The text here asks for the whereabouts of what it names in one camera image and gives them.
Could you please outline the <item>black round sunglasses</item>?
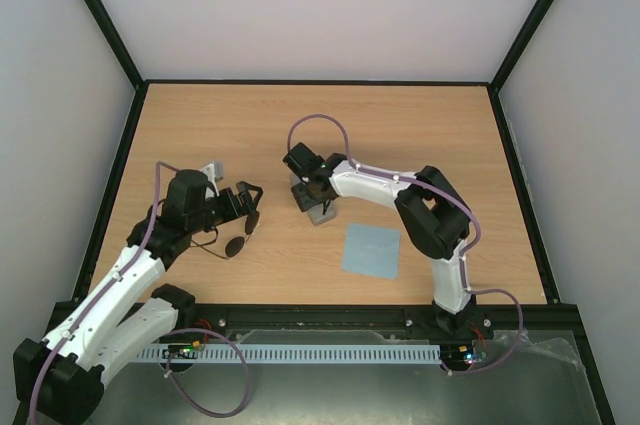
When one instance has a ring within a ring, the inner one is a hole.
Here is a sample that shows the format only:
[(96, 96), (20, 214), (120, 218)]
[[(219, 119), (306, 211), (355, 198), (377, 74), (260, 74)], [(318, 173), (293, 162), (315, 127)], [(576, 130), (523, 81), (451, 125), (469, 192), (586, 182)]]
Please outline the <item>black round sunglasses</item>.
[(260, 212), (259, 211), (250, 212), (247, 215), (245, 220), (244, 234), (230, 239), (225, 245), (224, 252), (222, 254), (217, 253), (211, 248), (211, 246), (215, 244), (217, 241), (217, 237), (218, 237), (217, 230), (215, 230), (215, 238), (213, 240), (210, 240), (205, 243), (198, 243), (195, 240), (191, 240), (190, 247), (201, 249), (206, 253), (213, 255), (214, 257), (222, 260), (232, 259), (236, 257), (243, 250), (243, 248), (245, 247), (245, 245), (253, 235), (255, 229), (259, 225), (259, 221), (260, 221)]

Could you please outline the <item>light blue cleaning cloth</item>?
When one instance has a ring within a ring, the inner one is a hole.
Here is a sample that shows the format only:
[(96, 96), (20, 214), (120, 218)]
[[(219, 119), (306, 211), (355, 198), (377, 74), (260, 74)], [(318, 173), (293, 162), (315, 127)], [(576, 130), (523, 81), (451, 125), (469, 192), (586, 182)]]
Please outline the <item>light blue cleaning cloth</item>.
[(399, 230), (351, 223), (347, 227), (341, 269), (345, 272), (394, 280), (398, 276)]

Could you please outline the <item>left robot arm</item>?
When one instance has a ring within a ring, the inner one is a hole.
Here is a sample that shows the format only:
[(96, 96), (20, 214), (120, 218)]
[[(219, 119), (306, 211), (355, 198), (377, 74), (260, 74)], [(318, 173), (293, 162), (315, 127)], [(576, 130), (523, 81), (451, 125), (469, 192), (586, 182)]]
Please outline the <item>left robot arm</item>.
[(215, 165), (176, 171), (167, 192), (156, 192), (117, 260), (100, 283), (43, 339), (24, 340), (13, 355), (16, 394), (39, 416), (82, 424), (115, 376), (144, 348), (173, 334), (197, 334), (195, 298), (170, 284), (138, 310), (140, 295), (186, 252), (195, 235), (237, 219), (246, 236), (259, 220), (261, 187), (240, 181), (220, 189)]

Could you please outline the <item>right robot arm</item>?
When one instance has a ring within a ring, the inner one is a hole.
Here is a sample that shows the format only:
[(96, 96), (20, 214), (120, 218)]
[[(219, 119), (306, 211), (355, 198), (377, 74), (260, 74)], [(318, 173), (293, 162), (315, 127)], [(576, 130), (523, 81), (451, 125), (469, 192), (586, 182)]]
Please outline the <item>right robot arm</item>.
[(447, 338), (467, 334), (476, 305), (466, 283), (471, 211), (438, 168), (391, 171), (339, 153), (323, 158), (302, 142), (285, 154), (283, 163), (298, 179), (292, 195), (303, 212), (328, 208), (339, 197), (396, 210), (411, 243), (431, 266), (432, 326)]

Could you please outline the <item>grey glasses case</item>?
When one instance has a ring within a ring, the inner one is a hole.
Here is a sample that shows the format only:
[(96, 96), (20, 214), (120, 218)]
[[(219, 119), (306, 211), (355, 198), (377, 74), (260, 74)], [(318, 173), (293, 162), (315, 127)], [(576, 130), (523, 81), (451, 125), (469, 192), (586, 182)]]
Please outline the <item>grey glasses case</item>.
[(290, 191), (301, 212), (305, 213), (314, 226), (322, 225), (337, 216), (337, 208), (333, 201), (316, 203), (306, 193), (302, 181), (295, 175), (289, 176)]

